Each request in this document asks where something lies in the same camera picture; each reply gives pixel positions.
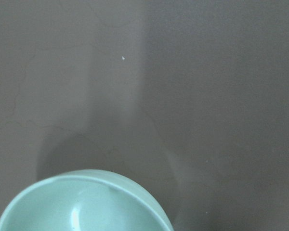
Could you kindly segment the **green bowl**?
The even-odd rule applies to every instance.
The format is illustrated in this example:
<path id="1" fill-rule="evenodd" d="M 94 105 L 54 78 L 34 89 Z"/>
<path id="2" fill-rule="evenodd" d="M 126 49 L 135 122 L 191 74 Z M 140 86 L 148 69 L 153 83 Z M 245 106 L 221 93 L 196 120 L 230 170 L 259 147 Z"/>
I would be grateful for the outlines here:
<path id="1" fill-rule="evenodd" d="M 59 174 L 22 190 L 0 231 L 171 231 L 157 200 L 135 181 L 105 170 Z"/>

